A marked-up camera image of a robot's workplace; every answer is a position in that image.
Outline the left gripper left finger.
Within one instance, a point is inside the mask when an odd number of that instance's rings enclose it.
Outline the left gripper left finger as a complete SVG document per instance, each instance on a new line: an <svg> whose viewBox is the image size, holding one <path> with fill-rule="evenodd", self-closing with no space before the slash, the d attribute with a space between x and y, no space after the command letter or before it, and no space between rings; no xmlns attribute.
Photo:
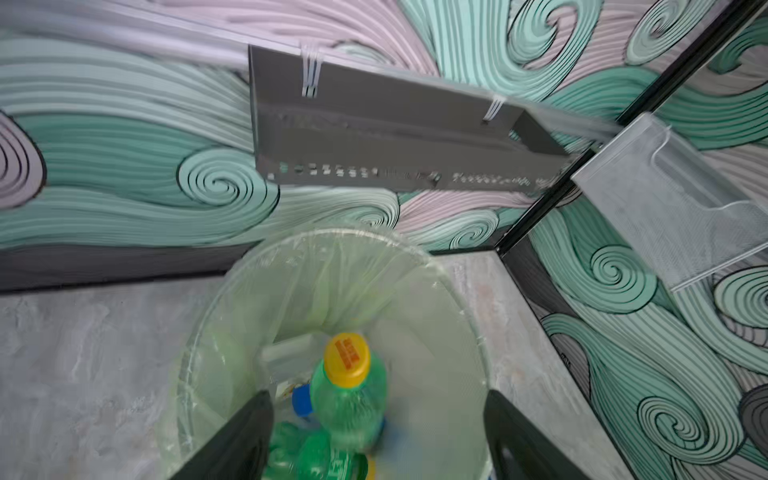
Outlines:
<svg viewBox="0 0 768 480"><path fill-rule="evenodd" d="M272 400L269 392L262 390L248 400L171 479L261 479L268 463L273 426Z"/></svg>

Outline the blue label bottle blue cap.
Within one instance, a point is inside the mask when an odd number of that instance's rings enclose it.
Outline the blue label bottle blue cap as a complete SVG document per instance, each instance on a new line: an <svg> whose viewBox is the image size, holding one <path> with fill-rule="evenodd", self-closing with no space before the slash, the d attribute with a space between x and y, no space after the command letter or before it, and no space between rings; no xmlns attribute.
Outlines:
<svg viewBox="0 0 768 480"><path fill-rule="evenodd" d="M293 389L291 405L295 415L299 418L308 418L312 415L313 407L309 384L302 384Z"/></svg>

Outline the clear bottle white label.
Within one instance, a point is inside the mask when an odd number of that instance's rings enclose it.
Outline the clear bottle white label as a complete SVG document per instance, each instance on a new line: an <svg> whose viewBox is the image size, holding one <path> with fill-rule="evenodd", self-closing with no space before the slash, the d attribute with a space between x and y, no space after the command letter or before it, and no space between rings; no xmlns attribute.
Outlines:
<svg viewBox="0 0 768 480"><path fill-rule="evenodd" d="M275 403L289 400L296 387L309 383L329 339L327 334L313 331L267 345L261 350L259 360Z"/></svg>

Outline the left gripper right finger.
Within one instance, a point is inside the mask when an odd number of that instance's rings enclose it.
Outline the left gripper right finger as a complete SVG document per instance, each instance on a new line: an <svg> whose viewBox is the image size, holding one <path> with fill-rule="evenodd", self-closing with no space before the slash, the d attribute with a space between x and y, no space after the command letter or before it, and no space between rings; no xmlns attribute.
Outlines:
<svg viewBox="0 0 768 480"><path fill-rule="evenodd" d="M483 423L497 479L589 479L498 390L487 394Z"/></svg>

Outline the green soda bottle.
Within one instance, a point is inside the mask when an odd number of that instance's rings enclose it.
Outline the green soda bottle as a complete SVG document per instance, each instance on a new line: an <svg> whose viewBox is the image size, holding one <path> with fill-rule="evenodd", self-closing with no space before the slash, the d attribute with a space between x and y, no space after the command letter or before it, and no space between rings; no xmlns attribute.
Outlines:
<svg viewBox="0 0 768 480"><path fill-rule="evenodd" d="M354 332L332 337L310 381L313 414L341 450L367 452L383 430L388 373L367 340Z"/></svg>
<svg viewBox="0 0 768 480"><path fill-rule="evenodd" d="M331 445L329 434L278 423L269 443L262 479L374 479L375 463L367 455Z"/></svg>

